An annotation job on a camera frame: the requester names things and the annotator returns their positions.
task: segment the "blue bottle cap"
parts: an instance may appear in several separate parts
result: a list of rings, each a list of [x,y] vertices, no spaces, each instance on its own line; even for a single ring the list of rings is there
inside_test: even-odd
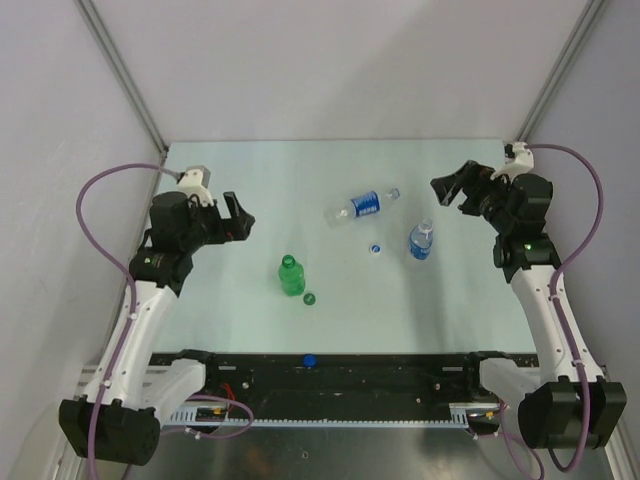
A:
[[[304,357],[302,357],[302,364],[307,368],[315,367],[317,363],[318,360],[316,359],[315,355],[307,353]]]

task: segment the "robotic arm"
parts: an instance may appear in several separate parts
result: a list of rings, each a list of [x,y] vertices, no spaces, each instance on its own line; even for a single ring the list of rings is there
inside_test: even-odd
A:
[[[500,170],[469,160],[457,172],[431,181],[438,202],[449,206],[462,191],[458,207],[482,216],[498,232],[494,264],[504,272],[524,309],[538,352],[540,379],[520,370],[498,352],[473,355],[479,389],[517,408],[523,439],[530,448],[575,448],[582,428],[583,392],[575,361],[553,300],[560,301],[580,351],[589,382],[591,414],[587,447],[604,447],[622,415],[626,395],[620,383],[607,382],[589,353],[567,299],[562,275],[552,295],[552,277],[561,262],[545,232],[553,185],[529,173],[533,155],[524,143],[507,145]]]
[[[138,297],[134,321],[128,327],[131,297],[127,292],[109,344],[84,394],[60,405],[60,426],[79,456],[87,457],[89,420],[103,383],[106,390],[98,406],[96,458],[134,465],[151,459],[162,425],[205,383],[205,365],[195,359],[176,360],[151,385],[143,385],[143,378],[160,327],[193,268],[192,255],[205,245],[246,240],[255,223],[233,192],[223,195],[231,215],[223,219],[207,189],[209,177],[204,167],[189,168],[180,177],[177,191],[153,198],[151,228],[129,264]],[[130,330],[122,342],[125,328]],[[104,382],[104,371],[114,354],[111,379]]]

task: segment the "bottle label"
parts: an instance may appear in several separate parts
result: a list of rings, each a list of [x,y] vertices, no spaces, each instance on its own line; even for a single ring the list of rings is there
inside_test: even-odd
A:
[[[356,207],[356,217],[362,217],[380,211],[380,200],[376,192],[369,192],[352,198],[351,203]]]
[[[431,245],[433,241],[429,242],[429,245],[426,247],[421,247],[420,245],[416,245],[414,242],[409,239],[409,252],[411,256],[417,260],[426,260],[429,254],[431,253]]]

